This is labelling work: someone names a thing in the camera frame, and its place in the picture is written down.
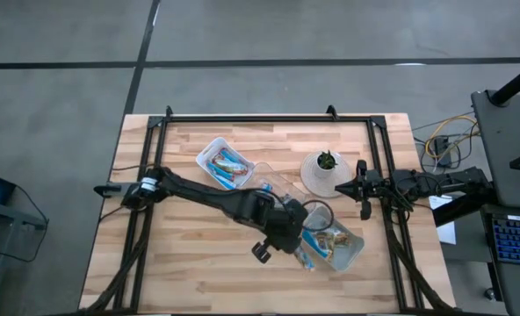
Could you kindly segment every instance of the yellow cable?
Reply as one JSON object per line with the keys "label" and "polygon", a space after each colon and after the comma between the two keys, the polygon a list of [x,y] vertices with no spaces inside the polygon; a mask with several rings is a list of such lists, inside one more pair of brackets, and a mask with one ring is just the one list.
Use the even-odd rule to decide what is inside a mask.
{"label": "yellow cable", "polygon": [[[432,154],[432,153],[430,152],[430,142],[431,142],[432,140],[434,140],[434,138],[436,137],[436,135],[439,133],[439,131],[440,131],[442,128],[444,128],[445,125],[447,125],[448,123],[450,123],[450,122],[452,122],[452,121],[454,121],[454,120],[458,120],[458,119],[466,119],[466,120],[472,122],[473,124],[476,124],[476,123],[477,123],[477,121],[475,121],[474,119],[469,118],[469,117],[467,117],[467,116],[458,116],[458,117],[455,117],[455,118],[449,118],[449,119],[445,120],[442,124],[440,124],[440,125],[436,128],[436,130],[434,131],[434,133],[432,133],[432,135],[430,136],[430,138],[429,138],[428,140],[426,140],[426,143],[425,143],[425,151],[426,151],[426,154],[427,154],[428,156],[430,156],[430,157],[432,157],[432,158],[439,158],[439,157],[441,157],[440,154]],[[477,134],[479,134],[478,131],[475,132],[475,133],[473,133],[472,135],[467,135],[467,136],[465,136],[464,138],[462,138],[461,140],[457,141],[455,144],[458,145],[459,143],[461,143],[461,141],[466,140],[466,139],[468,139],[468,138],[471,138],[471,137],[473,137],[473,136],[476,136]]]}

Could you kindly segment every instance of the concrete floor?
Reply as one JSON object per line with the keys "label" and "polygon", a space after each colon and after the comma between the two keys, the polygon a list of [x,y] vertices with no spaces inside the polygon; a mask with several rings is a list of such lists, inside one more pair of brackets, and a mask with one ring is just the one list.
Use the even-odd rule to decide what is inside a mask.
{"label": "concrete floor", "polygon": [[[0,62],[136,61],[151,0],[0,0]],[[520,0],[162,0],[148,60],[520,57]],[[470,111],[520,64],[146,69],[135,113],[402,111],[413,126]],[[0,176],[51,219],[37,260],[13,263],[0,314],[76,309],[132,69],[0,70]],[[449,126],[458,132],[462,125]],[[415,135],[427,138],[430,129]],[[488,170],[480,140],[462,168]],[[458,306],[486,267],[448,262]]]}

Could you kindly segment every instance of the small succulent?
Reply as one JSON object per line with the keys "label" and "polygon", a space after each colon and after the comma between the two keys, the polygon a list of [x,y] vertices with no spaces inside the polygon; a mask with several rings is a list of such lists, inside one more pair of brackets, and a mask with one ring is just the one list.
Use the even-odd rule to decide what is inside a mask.
{"label": "small succulent", "polygon": [[334,159],[332,154],[330,154],[330,150],[327,153],[321,152],[321,155],[319,155],[317,162],[319,163],[319,167],[325,170],[330,170],[334,168],[335,165],[337,165],[336,160]]}

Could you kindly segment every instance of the keyboard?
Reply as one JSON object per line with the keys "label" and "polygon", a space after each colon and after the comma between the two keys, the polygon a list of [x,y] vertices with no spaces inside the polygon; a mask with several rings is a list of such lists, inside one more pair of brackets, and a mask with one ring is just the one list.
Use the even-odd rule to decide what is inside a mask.
{"label": "keyboard", "polygon": [[492,218],[498,261],[520,263],[520,220]]}

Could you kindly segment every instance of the black metal frame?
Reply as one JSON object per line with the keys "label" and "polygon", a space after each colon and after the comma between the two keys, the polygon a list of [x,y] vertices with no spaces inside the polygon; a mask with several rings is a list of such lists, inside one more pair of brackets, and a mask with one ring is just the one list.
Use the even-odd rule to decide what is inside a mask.
{"label": "black metal frame", "polygon": [[[326,111],[329,115],[258,115],[258,116],[249,116],[249,115],[241,115],[241,116],[174,116],[172,114],[172,110],[168,107],[167,113],[165,116],[151,116],[148,118],[147,131],[145,133],[145,140],[143,142],[143,150],[141,153],[141,166],[148,164],[151,140],[153,138],[154,130],[157,127],[160,127],[159,140],[157,143],[156,153],[154,164],[159,165],[163,156],[163,148],[164,142],[166,139],[166,130],[168,123],[189,123],[189,122],[351,122],[351,123],[363,123],[365,124],[368,132],[368,138],[370,143],[370,149],[372,151],[372,161],[374,168],[378,170],[378,172],[383,175],[383,169],[381,168],[381,161],[379,158],[379,151],[377,146],[377,138],[375,135],[375,128],[378,128],[381,134],[381,139],[383,142],[385,157],[386,157],[386,165],[389,171],[394,170],[394,158],[393,151],[391,149],[391,144],[389,141],[389,136],[386,128],[386,120],[384,116],[339,116],[336,113],[336,109],[330,105]],[[144,174],[145,167],[140,167],[139,173],[137,176],[137,180],[141,180]],[[382,212],[384,217],[384,223],[386,228],[391,228],[393,226],[393,221],[391,220],[391,209],[390,206],[386,203],[386,201],[381,200]],[[151,227],[151,221],[153,217],[153,208],[150,207],[145,212],[132,212],[129,218],[129,223],[127,225],[126,232],[126,241],[124,244],[124,251],[122,254],[122,264],[126,262],[126,259],[131,254],[132,248],[134,246],[134,238],[135,238],[135,228],[137,227],[137,221],[140,216],[143,216],[143,226],[141,232],[141,238],[148,238],[149,231]],[[408,226],[406,220],[402,216],[399,218],[399,227],[401,228],[401,239],[402,244],[406,251],[408,252],[408,256],[410,260],[414,261],[414,254],[412,251],[412,244],[409,238]],[[137,265],[135,267],[135,276],[134,276],[134,288],[132,291],[132,297],[129,303],[129,307],[123,307],[124,303],[124,294],[125,294],[125,282],[118,288],[116,291],[116,295],[113,301],[112,310],[108,310],[106,312],[117,311],[118,313],[125,312],[134,312],[137,313],[137,308],[140,301],[141,295],[141,284],[143,278],[143,271],[145,269],[145,259],[146,259],[147,250],[145,249],[138,258]],[[389,248],[389,255],[391,259],[391,269],[395,284],[395,293],[398,301],[399,310],[402,312],[408,308],[406,295],[404,291],[404,286],[402,282],[401,268],[399,264],[399,259],[394,254],[393,250]],[[415,296],[415,305],[417,309],[424,308],[422,293],[418,289],[417,284],[414,280],[412,282],[412,292]]]}

